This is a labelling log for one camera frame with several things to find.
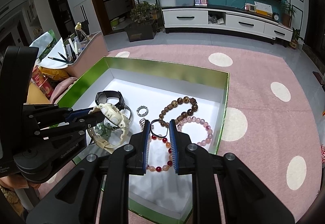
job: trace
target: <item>black watch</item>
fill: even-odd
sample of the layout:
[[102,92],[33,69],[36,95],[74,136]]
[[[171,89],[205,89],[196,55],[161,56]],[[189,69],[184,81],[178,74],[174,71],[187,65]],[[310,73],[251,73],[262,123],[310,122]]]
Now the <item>black watch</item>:
[[123,110],[125,108],[125,102],[124,102],[124,98],[121,94],[120,91],[102,91],[102,92],[98,92],[96,95],[96,99],[95,102],[97,105],[99,104],[105,104],[107,102],[108,98],[118,98],[119,101],[117,104],[115,104],[115,106],[118,108],[118,110]]

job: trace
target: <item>white polka dot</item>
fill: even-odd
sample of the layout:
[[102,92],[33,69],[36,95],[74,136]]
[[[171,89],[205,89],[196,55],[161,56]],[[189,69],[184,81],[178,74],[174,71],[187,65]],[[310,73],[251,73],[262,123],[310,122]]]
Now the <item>white polka dot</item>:
[[287,185],[292,190],[297,190],[304,182],[307,166],[304,158],[295,156],[287,168]]
[[232,59],[228,55],[220,52],[211,54],[209,56],[209,61],[210,63],[221,67],[232,65]]
[[130,53],[128,51],[121,51],[115,55],[115,57],[129,57]]
[[227,108],[221,139],[224,141],[239,140],[245,135],[247,127],[247,119],[243,112],[239,109]]
[[285,87],[284,84],[279,82],[271,83],[271,90],[273,94],[284,102],[288,102],[291,99],[289,90]]
[[55,175],[53,175],[50,179],[48,179],[46,182],[48,183],[48,184],[51,184],[51,183],[53,183],[54,182],[54,180],[55,180],[55,177],[56,177],[56,174]]

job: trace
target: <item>metal screw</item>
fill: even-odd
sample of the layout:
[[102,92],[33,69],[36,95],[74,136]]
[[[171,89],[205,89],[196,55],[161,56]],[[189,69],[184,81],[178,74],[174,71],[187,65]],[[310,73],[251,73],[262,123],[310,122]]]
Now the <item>metal screw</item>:
[[235,160],[236,156],[233,153],[229,152],[225,155],[225,158],[229,161],[233,161]]
[[196,150],[196,149],[198,148],[198,146],[197,146],[196,144],[194,144],[194,143],[191,143],[191,144],[189,144],[189,145],[187,146],[187,148],[188,148],[189,150]]
[[131,144],[124,145],[123,149],[125,151],[132,151],[133,150],[133,145],[131,145]]
[[86,159],[88,162],[93,162],[94,160],[97,159],[97,156],[95,154],[88,154]]

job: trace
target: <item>beaded bracelet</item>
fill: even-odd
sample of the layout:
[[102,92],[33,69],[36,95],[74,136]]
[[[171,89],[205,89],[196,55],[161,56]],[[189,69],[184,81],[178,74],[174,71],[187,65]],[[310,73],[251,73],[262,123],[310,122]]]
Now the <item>beaded bracelet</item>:
[[154,172],[154,171],[161,172],[161,170],[168,171],[168,169],[173,166],[173,158],[172,158],[172,154],[171,154],[172,149],[170,148],[171,147],[170,142],[168,142],[167,138],[163,138],[161,134],[159,134],[158,136],[159,137],[156,137],[156,136],[152,135],[151,139],[153,139],[153,140],[156,140],[156,139],[162,140],[162,142],[165,143],[166,148],[168,148],[168,152],[169,152],[169,156],[168,156],[169,160],[168,160],[167,164],[163,165],[163,167],[157,166],[155,168],[154,166],[149,166],[148,165],[147,170],[149,170],[151,172]]
[[188,118],[184,118],[178,125],[177,125],[177,131],[182,132],[182,127],[185,123],[190,123],[190,122],[196,122],[199,123],[201,125],[203,125],[203,127],[206,129],[207,133],[208,133],[208,137],[201,141],[198,142],[197,145],[199,146],[205,146],[207,144],[209,144],[211,142],[211,139],[213,137],[213,131],[211,129],[211,126],[208,124],[208,122],[205,122],[204,119],[201,119],[199,117],[188,117]]
[[[188,117],[188,116],[193,116],[194,112],[198,111],[198,103],[196,102],[196,99],[194,97],[189,98],[188,96],[184,96],[184,98],[178,98],[177,101],[173,100],[171,102],[171,104],[169,104],[168,106],[166,106],[164,108],[164,110],[161,111],[161,114],[159,115],[159,119],[163,121],[164,115],[166,115],[166,113],[169,110],[172,110],[173,108],[177,107],[179,104],[183,104],[184,103],[191,103],[192,107],[187,111],[187,112],[182,112],[182,114],[180,116],[178,116],[178,118],[175,119],[175,124],[177,125],[180,121],[182,121],[184,118]],[[160,125],[162,127],[166,126],[169,127],[169,123],[165,122],[165,123],[160,123]]]

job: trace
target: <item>white drawer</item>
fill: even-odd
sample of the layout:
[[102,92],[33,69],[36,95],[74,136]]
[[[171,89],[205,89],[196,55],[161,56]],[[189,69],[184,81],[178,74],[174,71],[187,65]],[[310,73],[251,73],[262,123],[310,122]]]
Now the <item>white drawer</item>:
[[207,25],[207,10],[166,10],[163,11],[165,25],[193,24]]
[[244,31],[263,33],[265,22],[251,18],[226,14],[225,25],[231,28],[243,29]]
[[265,23],[264,34],[287,41],[291,41],[292,38],[292,31],[269,23]]

